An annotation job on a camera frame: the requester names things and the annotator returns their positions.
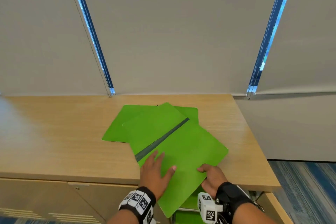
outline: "wooden table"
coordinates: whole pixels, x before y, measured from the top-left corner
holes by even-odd
[[[198,108],[199,124],[229,149],[219,164],[229,181],[248,190],[280,187],[229,94],[1,97],[0,177],[133,188],[140,175],[129,145],[101,138],[123,105],[165,102]]]

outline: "carpeted floor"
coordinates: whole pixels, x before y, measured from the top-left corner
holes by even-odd
[[[336,163],[269,161],[283,189],[275,192],[294,224],[336,224]],[[0,224],[58,224],[0,217]]]

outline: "black wristband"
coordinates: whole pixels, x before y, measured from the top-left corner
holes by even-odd
[[[223,214],[228,223],[232,223],[233,215],[240,205],[253,204],[253,201],[240,188],[230,182],[224,182],[218,187],[216,199],[223,204]]]
[[[137,217],[139,224],[150,224],[155,203],[156,198],[153,192],[146,187],[139,187],[128,193],[120,203],[119,210],[130,210]]]

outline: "person's right hand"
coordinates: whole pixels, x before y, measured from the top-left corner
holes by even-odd
[[[203,164],[197,168],[197,171],[201,173],[207,173],[207,178],[202,182],[201,186],[205,192],[210,194],[212,198],[216,197],[218,187],[222,183],[228,181],[219,167]]]

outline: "ventilation slot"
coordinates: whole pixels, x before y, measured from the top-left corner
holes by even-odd
[[[101,224],[94,216],[90,215],[76,215],[64,213],[49,213],[51,216],[61,222],[79,222],[79,223],[92,223]]]
[[[27,210],[0,208],[0,213],[6,217],[45,220],[45,218],[42,218],[42,216],[34,213],[33,211]]]

